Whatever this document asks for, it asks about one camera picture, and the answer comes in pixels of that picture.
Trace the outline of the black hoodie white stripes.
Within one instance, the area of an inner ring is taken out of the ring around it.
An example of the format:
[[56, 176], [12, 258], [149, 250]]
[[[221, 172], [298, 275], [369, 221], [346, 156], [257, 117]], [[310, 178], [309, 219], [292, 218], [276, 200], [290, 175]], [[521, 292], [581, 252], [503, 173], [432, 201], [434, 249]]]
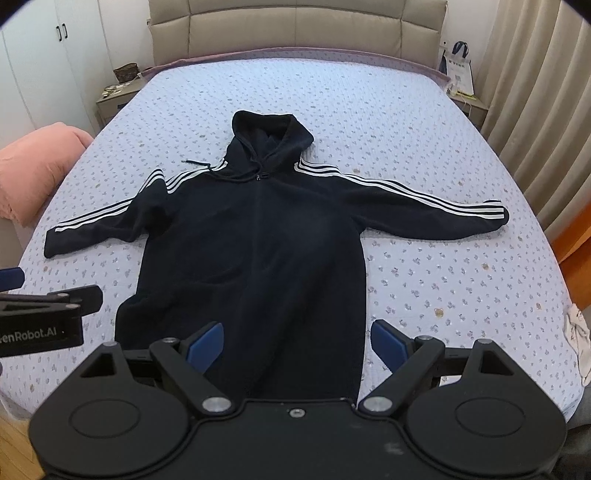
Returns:
[[152, 172], [135, 197], [51, 228], [44, 254], [144, 237], [136, 292], [116, 314], [122, 347], [221, 323], [223, 350], [206, 375], [231, 399], [356, 398], [363, 231], [459, 240], [503, 227], [508, 210], [308, 162], [314, 138], [290, 114], [239, 111], [232, 131], [221, 162], [172, 178]]

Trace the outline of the pink folded blanket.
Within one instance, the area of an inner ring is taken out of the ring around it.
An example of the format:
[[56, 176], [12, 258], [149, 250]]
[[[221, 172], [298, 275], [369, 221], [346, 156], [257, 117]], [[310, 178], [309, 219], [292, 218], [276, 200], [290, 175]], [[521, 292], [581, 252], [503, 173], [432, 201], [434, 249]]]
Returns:
[[1, 216], [21, 227], [36, 223], [93, 137], [56, 122], [1, 149]]

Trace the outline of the white cloth at bedside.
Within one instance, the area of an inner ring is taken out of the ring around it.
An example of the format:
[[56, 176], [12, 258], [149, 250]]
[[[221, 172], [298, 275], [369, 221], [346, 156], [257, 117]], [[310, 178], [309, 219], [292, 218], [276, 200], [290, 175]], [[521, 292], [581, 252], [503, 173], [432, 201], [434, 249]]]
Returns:
[[591, 345], [590, 329], [586, 319], [575, 303], [566, 310], [564, 335], [577, 356], [578, 370], [584, 387], [590, 384]]

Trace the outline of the left bedside table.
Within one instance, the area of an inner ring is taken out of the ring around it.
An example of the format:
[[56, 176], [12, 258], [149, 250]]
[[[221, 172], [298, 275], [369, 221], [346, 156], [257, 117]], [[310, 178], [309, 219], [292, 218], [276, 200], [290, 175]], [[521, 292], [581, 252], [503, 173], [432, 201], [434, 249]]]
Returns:
[[96, 101], [100, 126], [104, 128], [145, 84], [146, 80], [137, 76], [129, 82], [106, 87]]

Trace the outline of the bedside table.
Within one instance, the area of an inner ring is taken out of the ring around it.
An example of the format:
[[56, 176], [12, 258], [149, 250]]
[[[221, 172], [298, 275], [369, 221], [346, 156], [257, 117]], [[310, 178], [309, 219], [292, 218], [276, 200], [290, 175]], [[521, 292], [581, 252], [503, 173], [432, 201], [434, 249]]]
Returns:
[[473, 125], [478, 130], [481, 130], [488, 115], [489, 107], [486, 106], [479, 98], [464, 95], [460, 92], [449, 92], [448, 96], [464, 113], [464, 115], [473, 123]]
[[104, 128], [145, 84], [146, 80], [137, 76], [129, 82], [106, 87], [96, 101], [100, 126]]

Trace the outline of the white wardrobe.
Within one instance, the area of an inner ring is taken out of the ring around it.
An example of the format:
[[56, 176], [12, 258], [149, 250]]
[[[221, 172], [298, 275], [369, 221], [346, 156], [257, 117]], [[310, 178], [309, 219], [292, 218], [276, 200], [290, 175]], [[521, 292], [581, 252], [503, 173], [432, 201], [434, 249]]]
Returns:
[[29, 1], [1, 28], [1, 143], [63, 122], [91, 135], [115, 69], [153, 63], [145, 1]]

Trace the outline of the brown patterned bag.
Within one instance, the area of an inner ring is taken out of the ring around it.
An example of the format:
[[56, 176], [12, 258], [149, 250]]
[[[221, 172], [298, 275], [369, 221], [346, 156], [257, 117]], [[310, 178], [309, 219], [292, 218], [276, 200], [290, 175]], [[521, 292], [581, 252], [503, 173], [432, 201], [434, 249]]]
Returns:
[[135, 62], [130, 62], [117, 67], [113, 73], [119, 84], [133, 81], [139, 75], [139, 67]]

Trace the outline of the bed with floral sheet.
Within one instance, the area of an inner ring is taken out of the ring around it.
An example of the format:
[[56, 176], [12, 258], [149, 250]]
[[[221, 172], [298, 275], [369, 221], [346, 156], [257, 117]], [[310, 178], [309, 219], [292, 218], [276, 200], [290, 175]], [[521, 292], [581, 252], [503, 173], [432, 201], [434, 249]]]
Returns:
[[362, 397], [384, 319], [496, 341], [571, 417], [570, 297], [527, 200], [430, 77], [284, 58], [155, 75], [63, 180], [20, 263], [27, 294], [98, 285], [80, 347], [2, 361], [25, 418], [96, 347], [224, 327], [238, 395]]

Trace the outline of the right bedside table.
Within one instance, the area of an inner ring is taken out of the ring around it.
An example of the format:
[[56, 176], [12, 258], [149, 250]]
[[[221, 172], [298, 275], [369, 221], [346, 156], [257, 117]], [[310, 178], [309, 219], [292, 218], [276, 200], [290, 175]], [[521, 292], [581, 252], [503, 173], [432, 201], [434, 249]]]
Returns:
[[464, 113], [464, 115], [473, 123], [473, 125], [478, 130], [481, 130], [488, 115], [489, 107], [486, 106], [479, 98], [464, 95], [460, 92], [449, 92], [448, 96]]

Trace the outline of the beige curtain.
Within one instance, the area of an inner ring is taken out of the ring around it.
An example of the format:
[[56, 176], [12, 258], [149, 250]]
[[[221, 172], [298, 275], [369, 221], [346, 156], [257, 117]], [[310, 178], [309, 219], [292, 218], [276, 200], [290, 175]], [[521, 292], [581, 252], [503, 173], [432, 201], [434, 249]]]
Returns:
[[477, 78], [482, 134], [549, 239], [590, 200], [590, 25], [564, 1], [502, 1]]

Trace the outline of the white tote bag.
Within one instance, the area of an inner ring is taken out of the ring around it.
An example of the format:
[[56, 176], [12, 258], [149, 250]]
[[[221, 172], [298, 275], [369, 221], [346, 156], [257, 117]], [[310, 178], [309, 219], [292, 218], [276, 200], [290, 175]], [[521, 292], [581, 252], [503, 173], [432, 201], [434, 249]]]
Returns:
[[441, 71], [450, 78], [450, 92], [473, 96], [474, 79], [469, 59], [469, 46], [465, 41], [457, 41], [451, 50], [445, 49], [440, 62]]

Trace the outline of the beige padded headboard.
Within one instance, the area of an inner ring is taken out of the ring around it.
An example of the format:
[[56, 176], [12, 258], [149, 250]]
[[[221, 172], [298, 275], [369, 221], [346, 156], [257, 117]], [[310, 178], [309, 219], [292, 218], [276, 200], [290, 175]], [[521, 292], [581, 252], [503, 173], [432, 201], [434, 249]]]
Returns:
[[266, 48], [380, 54], [433, 68], [446, 1], [151, 1], [157, 65]]

